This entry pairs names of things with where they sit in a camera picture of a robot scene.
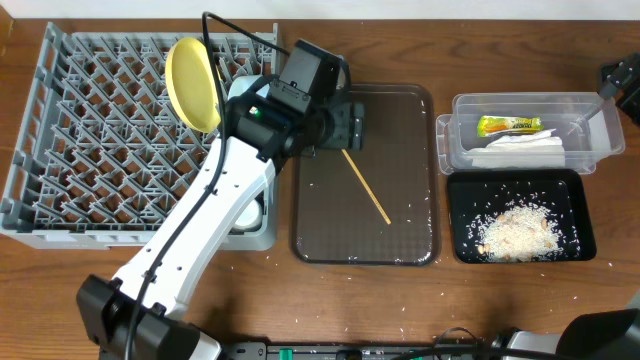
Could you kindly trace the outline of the wooden chopstick long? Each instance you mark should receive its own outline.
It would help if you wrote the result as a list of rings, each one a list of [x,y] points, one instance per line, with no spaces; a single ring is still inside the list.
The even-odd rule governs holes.
[[[362,187],[364,188],[365,192],[367,193],[367,195],[369,196],[370,200],[372,201],[372,203],[374,204],[375,208],[377,209],[377,211],[379,212],[380,216],[382,217],[382,219],[384,220],[384,222],[386,223],[386,225],[391,225],[392,221],[389,218],[387,212],[385,211],[385,209],[383,208],[382,204],[379,202],[377,196],[375,195],[375,193],[372,191],[371,187],[369,186],[368,182],[366,181],[365,177],[362,175],[362,173],[360,172],[358,166],[356,165],[356,163],[353,161],[352,157],[350,156],[350,154],[348,153],[347,150],[341,150],[343,157],[345,158],[345,160],[347,161],[347,163],[349,164],[350,168],[352,169],[352,171],[354,172],[354,174],[356,175],[356,177],[358,178],[358,181],[360,182],[360,184],[362,185]]]

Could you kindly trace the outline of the yellow green snack wrapper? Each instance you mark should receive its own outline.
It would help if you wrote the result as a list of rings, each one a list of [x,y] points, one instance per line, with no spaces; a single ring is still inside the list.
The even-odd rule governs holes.
[[[539,117],[482,116],[477,125],[481,138],[498,134],[534,134],[544,129]]]

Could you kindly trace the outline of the black waste tray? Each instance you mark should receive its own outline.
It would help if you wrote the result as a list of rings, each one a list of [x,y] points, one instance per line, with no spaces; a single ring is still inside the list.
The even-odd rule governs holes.
[[[475,254],[462,253],[462,216],[484,214],[484,207],[488,202],[492,204],[492,210],[502,210],[508,201],[517,197],[554,201],[562,211],[573,210],[572,223],[578,229],[582,254],[574,259],[543,262],[588,261],[597,254],[584,187],[580,175],[573,170],[458,172],[447,180],[447,197],[455,254],[464,263],[485,264]]]

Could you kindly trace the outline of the grey plastic dish rack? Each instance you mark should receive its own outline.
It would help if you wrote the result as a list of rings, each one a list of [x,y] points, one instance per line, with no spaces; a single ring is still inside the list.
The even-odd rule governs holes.
[[[1,198],[1,231],[37,249],[151,239],[213,135],[186,126],[165,86],[175,33],[44,32]]]

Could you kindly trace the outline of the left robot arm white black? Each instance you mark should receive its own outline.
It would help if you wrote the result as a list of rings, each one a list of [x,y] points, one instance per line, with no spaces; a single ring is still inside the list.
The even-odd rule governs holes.
[[[217,131],[195,180],[154,236],[110,280],[88,277],[76,295],[104,359],[215,359],[220,344],[184,315],[210,260],[245,208],[289,159],[312,148],[360,149],[364,110],[350,98],[348,64],[298,41],[279,75],[222,96],[207,41],[170,50],[166,83],[190,128]]]

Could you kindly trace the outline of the yellow round plate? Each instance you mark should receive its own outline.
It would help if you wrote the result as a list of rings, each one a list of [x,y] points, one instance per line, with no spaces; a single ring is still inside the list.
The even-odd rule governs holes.
[[[220,124],[218,97],[205,45],[185,37],[170,49],[165,66],[170,103],[189,128],[211,133]]]

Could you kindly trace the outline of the white crumpled napkin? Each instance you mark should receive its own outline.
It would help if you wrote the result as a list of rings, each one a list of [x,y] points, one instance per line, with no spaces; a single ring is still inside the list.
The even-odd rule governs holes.
[[[466,158],[473,167],[486,169],[563,168],[563,142],[552,133],[553,129],[531,135],[505,135],[484,148],[469,150]]]

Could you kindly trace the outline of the dark brown serving tray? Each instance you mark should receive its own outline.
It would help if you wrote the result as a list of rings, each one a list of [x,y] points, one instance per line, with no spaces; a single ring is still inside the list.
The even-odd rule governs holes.
[[[391,219],[386,225],[341,151],[299,161],[294,253],[307,263],[425,266],[441,249],[431,94],[412,84],[356,84],[361,150],[348,153]]]

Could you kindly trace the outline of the white paper cup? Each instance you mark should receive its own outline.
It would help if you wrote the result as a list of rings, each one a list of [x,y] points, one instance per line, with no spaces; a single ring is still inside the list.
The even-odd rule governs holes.
[[[234,232],[252,232],[259,229],[262,224],[263,210],[261,203],[254,199],[241,212],[236,219],[232,230]]]

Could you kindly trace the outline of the light blue bowl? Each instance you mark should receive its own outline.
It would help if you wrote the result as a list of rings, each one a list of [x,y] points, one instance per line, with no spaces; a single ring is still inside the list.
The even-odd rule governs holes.
[[[240,76],[236,78],[232,82],[229,88],[227,98],[231,99],[233,97],[240,96],[245,91],[247,91],[256,81],[259,81],[261,78],[262,78],[262,75],[248,75],[248,76]],[[266,83],[262,88],[257,90],[256,93],[259,96],[266,98],[269,88],[270,88],[269,83]]]

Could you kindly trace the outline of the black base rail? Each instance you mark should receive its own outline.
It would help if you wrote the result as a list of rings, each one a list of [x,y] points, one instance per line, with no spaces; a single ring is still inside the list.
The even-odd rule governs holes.
[[[252,359],[393,359],[409,352],[415,352],[434,347],[433,343],[412,344],[409,346],[369,344],[336,344],[336,343],[280,343],[265,342],[237,342],[222,345],[219,359],[223,360],[252,360]]]

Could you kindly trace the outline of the clear plastic waste bin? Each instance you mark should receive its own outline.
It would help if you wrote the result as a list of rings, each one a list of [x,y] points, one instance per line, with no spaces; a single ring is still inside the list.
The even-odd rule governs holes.
[[[595,171],[598,161],[625,150],[620,117],[613,100],[604,102],[589,92],[516,92],[459,94],[451,114],[436,120],[437,158],[446,175],[457,171],[547,169],[473,167],[466,158],[469,150],[484,148],[502,136],[481,138],[477,125],[482,116],[539,117],[544,129],[553,129],[565,149],[563,168],[580,174]]]

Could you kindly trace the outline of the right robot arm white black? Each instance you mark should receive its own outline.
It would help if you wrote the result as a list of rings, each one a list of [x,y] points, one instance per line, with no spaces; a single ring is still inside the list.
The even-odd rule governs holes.
[[[598,96],[639,123],[639,54],[601,67]],[[558,337],[515,331],[505,345],[490,348],[493,359],[637,359],[639,309],[582,315]]]

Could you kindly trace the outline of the spilled rice pile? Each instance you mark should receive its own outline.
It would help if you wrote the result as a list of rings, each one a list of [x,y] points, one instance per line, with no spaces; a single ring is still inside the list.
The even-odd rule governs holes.
[[[464,214],[464,255],[482,263],[525,263],[574,259],[582,254],[573,210],[554,201],[517,197],[502,210],[485,204],[485,213]]]

